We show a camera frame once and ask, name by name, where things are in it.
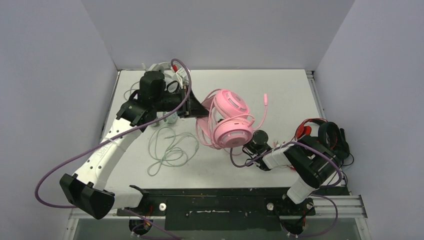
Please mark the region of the pink cat-ear headphones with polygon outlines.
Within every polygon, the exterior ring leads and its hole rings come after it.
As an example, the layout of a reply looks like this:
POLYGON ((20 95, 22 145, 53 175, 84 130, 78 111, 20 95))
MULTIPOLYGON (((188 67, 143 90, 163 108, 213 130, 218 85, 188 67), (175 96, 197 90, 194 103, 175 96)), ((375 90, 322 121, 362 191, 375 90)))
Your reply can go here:
POLYGON ((254 131, 263 125, 268 111, 268 95, 263 95, 264 114, 260 124, 254 127, 255 117, 250 114, 246 102, 228 89, 215 89, 201 105, 208 110, 204 117, 197 117, 195 133, 198 141, 215 150, 233 149, 247 144, 254 131))

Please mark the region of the mint green headphones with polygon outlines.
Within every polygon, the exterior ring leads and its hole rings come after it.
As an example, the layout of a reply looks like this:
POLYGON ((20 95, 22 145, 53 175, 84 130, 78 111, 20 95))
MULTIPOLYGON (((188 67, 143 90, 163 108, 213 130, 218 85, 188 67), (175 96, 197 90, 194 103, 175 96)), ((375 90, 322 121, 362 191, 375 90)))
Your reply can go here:
POLYGON ((178 133, 174 129, 178 120, 176 113, 163 119, 148 140, 147 152, 154 160, 147 167, 150 177, 156 176, 162 167, 179 168, 186 165, 198 152, 199 140, 191 132, 178 133))

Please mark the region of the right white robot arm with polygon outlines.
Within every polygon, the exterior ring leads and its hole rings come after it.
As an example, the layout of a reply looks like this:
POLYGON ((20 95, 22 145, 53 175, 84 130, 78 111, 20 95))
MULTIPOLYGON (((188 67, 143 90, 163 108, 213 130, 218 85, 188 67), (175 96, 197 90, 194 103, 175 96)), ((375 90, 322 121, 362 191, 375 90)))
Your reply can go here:
POLYGON ((256 165, 263 171, 293 167, 298 174, 295 183, 283 194, 281 206, 274 209, 288 216, 310 214, 310 195, 333 175, 340 175, 340 167, 350 155, 349 145, 340 130, 320 130, 317 136, 303 135, 287 145, 271 147, 263 130, 254 132, 242 149, 251 158, 246 166, 256 165))

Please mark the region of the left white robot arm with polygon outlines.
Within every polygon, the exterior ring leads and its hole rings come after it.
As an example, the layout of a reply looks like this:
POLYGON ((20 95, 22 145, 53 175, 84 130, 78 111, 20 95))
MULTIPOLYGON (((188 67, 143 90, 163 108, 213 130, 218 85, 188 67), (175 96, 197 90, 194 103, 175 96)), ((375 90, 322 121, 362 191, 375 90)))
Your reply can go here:
POLYGON ((103 138, 100 147, 72 175, 64 174, 59 184, 67 200, 97 220, 111 210, 130 208, 137 215, 145 214, 150 202, 141 188, 131 185, 124 191, 106 190, 108 179, 128 147, 160 120, 158 112, 180 118, 206 117, 209 111, 196 99, 188 82, 176 92, 169 92, 164 73, 146 71, 124 102, 103 138))

